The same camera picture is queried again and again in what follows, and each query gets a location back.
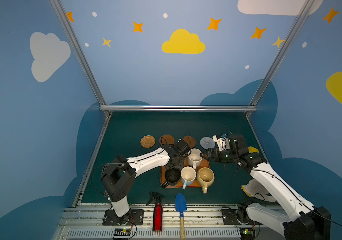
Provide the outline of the grey felt round coaster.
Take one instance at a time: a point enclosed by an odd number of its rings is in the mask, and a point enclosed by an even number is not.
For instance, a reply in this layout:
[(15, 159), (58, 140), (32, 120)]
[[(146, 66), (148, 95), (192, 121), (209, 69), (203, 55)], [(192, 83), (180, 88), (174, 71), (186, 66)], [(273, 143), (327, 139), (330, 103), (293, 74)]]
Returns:
[(200, 140), (200, 145), (203, 149), (207, 150), (209, 148), (214, 148), (216, 142), (210, 137), (203, 137)]

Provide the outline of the white speckled mug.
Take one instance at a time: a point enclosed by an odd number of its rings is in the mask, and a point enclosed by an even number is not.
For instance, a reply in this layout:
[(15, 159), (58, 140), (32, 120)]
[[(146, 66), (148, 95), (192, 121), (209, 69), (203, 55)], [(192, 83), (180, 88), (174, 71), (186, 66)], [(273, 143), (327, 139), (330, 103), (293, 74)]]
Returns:
[(201, 153), (202, 151), (199, 149), (191, 149), (191, 153), (188, 155), (188, 164), (194, 170), (196, 170), (197, 167), (200, 166), (203, 160), (203, 158), (200, 156)]

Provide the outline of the brown wooden round coaster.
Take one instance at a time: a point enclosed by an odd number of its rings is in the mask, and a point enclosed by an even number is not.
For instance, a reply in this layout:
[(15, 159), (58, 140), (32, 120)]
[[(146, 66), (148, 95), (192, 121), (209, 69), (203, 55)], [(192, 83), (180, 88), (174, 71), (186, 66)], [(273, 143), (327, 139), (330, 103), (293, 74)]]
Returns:
[(163, 135), (160, 137), (160, 145), (173, 145), (175, 143), (175, 139), (171, 135)]

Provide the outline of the black mug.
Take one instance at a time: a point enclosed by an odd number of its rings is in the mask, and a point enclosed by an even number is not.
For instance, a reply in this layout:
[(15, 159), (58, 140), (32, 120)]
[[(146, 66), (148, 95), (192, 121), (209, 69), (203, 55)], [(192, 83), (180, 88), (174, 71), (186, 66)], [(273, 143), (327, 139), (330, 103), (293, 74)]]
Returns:
[(165, 181), (162, 183), (162, 188), (166, 188), (167, 186), (174, 187), (178, 184), (181, 178), (181, 173), (178, 169), (172, 168), (168, 169), (165, 172)]

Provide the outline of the woven rattan round coaster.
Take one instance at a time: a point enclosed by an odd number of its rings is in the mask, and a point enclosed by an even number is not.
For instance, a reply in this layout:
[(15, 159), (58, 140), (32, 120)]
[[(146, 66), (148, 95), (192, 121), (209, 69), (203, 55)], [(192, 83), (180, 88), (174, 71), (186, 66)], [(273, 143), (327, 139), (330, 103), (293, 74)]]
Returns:
[(156, 139), (155, 137), (151, 135), (147, 135), (147, 136), (142, 137), (140, 144), (142, 147), (146, 149), (152, 148), (156, 144)]

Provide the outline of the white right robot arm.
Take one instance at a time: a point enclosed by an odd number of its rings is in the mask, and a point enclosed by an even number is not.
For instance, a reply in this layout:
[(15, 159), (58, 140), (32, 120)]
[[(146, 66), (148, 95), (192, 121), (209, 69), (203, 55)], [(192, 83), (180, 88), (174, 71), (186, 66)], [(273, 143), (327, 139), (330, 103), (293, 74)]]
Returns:
[(236, 210), (240, 224), (263, 224), (287, 240), (330, 239), (330, 213), (300, 196), (259, 153), (250, 151), (243, 136), (232, 135), (216, 143), (218, 148), (209, 148), (200, 156), (210, 162), (236, 164), (261, 184), (284, 210), (284, 214), (279, 214), (259, 203), (245, 201)]

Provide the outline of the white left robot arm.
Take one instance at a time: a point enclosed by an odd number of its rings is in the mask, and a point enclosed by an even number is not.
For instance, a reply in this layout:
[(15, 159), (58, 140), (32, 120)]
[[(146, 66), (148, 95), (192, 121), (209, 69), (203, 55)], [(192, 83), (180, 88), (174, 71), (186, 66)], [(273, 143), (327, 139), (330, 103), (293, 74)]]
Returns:
[(138, 176), (161, 166), (177, 167), (190, 151), (188, 145), (162, 146), (138, 157), (125, 158), (119, 155), (112, 163), (107, 164), (101, 175), (101, 183), (110, 198), (116, 216), (121, 218), (131, 210), (127, 195)]

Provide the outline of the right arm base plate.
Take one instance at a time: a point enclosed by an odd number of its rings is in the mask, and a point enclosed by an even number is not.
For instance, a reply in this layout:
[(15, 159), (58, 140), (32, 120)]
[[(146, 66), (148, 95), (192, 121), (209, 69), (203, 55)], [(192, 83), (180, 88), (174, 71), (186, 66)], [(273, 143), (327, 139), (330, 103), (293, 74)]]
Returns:
[(224, 225), (248, 225), (250, 223), (244, 208), (232, 209), (230, 207), (222, 207), (221, 212)]

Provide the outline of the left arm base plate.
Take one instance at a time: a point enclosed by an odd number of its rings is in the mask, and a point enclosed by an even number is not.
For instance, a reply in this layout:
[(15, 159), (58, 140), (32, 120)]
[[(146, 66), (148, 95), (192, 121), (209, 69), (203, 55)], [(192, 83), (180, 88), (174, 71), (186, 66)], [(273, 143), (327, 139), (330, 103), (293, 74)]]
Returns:
[(103, 226), (126, 226), (135, 224), (141, 226), (143, 224), (143, 210), (129, 210), (122, 217), (118, 217), (114, 209), (105, 211), (102, 225)]

